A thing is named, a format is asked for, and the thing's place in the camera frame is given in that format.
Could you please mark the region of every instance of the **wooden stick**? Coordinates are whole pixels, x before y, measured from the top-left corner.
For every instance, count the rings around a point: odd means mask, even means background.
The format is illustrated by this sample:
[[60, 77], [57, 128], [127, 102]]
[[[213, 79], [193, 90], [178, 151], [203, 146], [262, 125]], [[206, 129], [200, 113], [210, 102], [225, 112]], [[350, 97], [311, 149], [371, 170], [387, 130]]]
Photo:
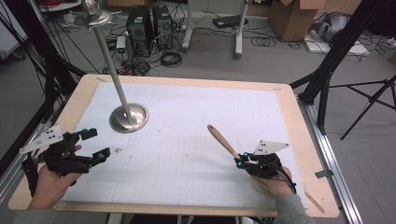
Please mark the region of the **wooden stick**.
[[231, 153], [231, 155], [233, 155], [236, 159], [241, 160], [238, 153], [236, 153], [235, 150], [233, 150], [233, 147], [231, 147], [231, 145], [227, 142], [227, 140], [221, 135], [221, 133], [215, 127], [208, 124], [207, 129], [213, 135], [213, 137], [215, 137], [216, 140], [218, 140], [218, 142], [222, 146], [224, 146], [225, 149], [227, 149], [227, 151], [229, 151]]

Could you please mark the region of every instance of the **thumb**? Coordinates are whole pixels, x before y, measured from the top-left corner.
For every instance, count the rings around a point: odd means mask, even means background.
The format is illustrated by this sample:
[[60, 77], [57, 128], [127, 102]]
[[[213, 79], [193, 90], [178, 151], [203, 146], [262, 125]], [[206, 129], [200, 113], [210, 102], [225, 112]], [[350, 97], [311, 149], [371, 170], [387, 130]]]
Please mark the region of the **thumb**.
[[61, 179], [62, 186], [69, 187], [75, 180], [79, 179], [82, 174], [69, 173]]

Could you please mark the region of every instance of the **forearm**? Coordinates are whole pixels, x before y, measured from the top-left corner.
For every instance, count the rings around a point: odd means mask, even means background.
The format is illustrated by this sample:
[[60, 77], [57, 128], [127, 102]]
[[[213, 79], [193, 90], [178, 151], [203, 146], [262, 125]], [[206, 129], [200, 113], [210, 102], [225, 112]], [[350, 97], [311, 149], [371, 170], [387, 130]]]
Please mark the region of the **forearm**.
[[14, 224], [52, 224], [55, 222], [56, 210], [27, 210], [15, 213]]
[[276, 197], [277, 217], [275, 224], [314, 224], [313, 218], [305, 214], [300, 196], [288, 194]]

